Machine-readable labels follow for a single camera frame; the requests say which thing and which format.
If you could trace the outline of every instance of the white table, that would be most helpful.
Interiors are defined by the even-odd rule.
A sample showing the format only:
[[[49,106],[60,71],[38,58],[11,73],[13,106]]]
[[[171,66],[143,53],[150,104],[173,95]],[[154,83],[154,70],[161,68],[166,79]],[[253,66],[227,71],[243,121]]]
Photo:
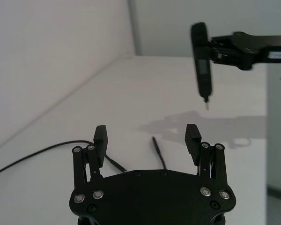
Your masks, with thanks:
[[[226,224],[264,225],[266,68],[243,72],[213,65],[213,78],[206,111],[192,59],[120,59],[2,146],[0,168],[55,143],[92,140],[96,126],[105,124],[108,155],[126,169],[162,167],[154,135],[169,169],[195,174],[184,143],[186,124],[195,123],[203,141],[226,146],[228,183],[237,197]],[[0,174],[0,225],[77,224],[68,206],[74,188],[72,148],[51,150]],[[118,171],[105,161],[101,173]]]

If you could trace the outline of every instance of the black screw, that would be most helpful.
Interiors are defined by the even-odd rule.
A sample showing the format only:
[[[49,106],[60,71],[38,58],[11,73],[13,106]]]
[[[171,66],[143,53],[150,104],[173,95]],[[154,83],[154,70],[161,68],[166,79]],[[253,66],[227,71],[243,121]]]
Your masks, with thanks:
[[[166,175],[168,175],[168,172],[166,172],[166,170],[161,170],[161,171],[160,171],[160,174],[161,174],[162,176],[166,176]]]
[[[135,175],[136,177],[140,177],[140,176],[141,176],[141,173],[140,173],[140,171],[135,171],[135,172],[134,172],[134,175]]]
[[[91,204],[88,206],[88,212],[94,212],[96,211],[96,206],[94,204]]]
[[[219,203],[216,202],[216,201],[211,201],[211,202],[210,202],[210,206],[211,206],[211,208],[213,208],[213,209],[215,209],[215,210],[218,210],[218,209],[220,208]]]

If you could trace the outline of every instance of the cable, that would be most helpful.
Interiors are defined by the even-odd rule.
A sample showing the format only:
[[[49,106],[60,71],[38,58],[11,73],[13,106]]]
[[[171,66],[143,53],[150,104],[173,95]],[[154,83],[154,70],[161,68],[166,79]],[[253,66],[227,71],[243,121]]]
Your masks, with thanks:
[[[163,159],[163,157],[162,157],[162,155],[161,155],[160,149],[159,149],[159,147],[158,147],[157,141],[156,141],[156,139],[155,139],[154,136],[152,136],[152,140],[153,140],[153,144],[154,144],[156,153],[158,154],[158,156],[159,156],[159,158],[160,158],[160,161],[161,161],[161,163],[163,164],[163,169],[166,170],[167,167],[166,167],[166,165],[165,165],[164,159]]]
[[[15,161],[15,162],[9,164],[9,165],[3,167],[2,169],[0,169],[0,173],[3,172],[3,171],[5,171],[6,169],[12,167],[13,165],[18,164],[18,163],[20,163],[20,162],[22,162],[22,161],[24,161],[24,160],[26,160],[26,159],[28,159],[28,158],[31,158],[31,157],[33,157],[33,156],[36,156],[36,155],[38,155],[38,154],[40,154],[40,153],[42,153],[42,152],[44,152],[44,151],[48,151],[48,150],[57,148],[57,147],[62,146],[62,145],[73,144],[73,143],[92,144],[92,142],[85,141],[85,140],[68,141],[68,142],[62,142],[62,143],[59,143],[59,144],[55,144],[55,145],[49,146],[49,147],[47,147],[47,148],[45,148],[45,149],[42,149],[42,150],[40,150],[40,151],[37,151],[37,152],[35,152],[35,153],[32,153],[32,154],[30,154],[30,155],[28,155],[28,156],[25,156],[25,157],[23,157],[23,158],[21,158],[21,159]],[[123,172],[123,173],[126,172],[126,169],[125,169],[124,167],[122,167],[120,164],[118,164],[116,161],[112,160],[112,159],[109,158],[108,156],[105,156],[105,157],[106,157],[106,159],[107,159],[108,161],[110,161],[111,164],[113,164],[113,165],[114,165],[116,168],[118,168],[121,172]]]

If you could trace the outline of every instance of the silver screw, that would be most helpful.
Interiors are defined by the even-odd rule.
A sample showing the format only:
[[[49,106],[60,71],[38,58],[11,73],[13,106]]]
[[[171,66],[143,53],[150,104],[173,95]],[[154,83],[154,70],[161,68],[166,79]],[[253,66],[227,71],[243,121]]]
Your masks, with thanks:
[[[208,147],[209,147],[209,145],[208,145],[208,144],[206,144],[206,143],[203,143],[203,144],[202,144],[202,147],[203,147],[203,148],[208,148]]]
[[[211,190],[209,188],[207,188],[207,187],[202,187],[200,189],[200,192],[201,192],[202,195],[204,195],[206,197],[211,195]]]
[[[222,150],[222,149],[223,149],[223,146],[221,146],[220,144],[217,144],[215,147],[216,147],[217,149],[219,149],[219,150]]]
[[[83,194],[78,194],[74,197],[75,203],[81,203],[84,201],[85,196]]]
[[[100,199],[103,197],[104,192],[101,190],[94,191],[93,197],[94,199]]]
[[[223,198],[223,199],[229,199],[230,198],[230,195],[228,194],[228,192],[224,191],[224,190],[221,190],[220,191],[220,196]]]
[[[94,145],[90,145],[89,147],[88,147],[88,150],[93,150],[95,147],[94,147]]]
[[[73,152],[80,152],[80,148],[74,148]]]

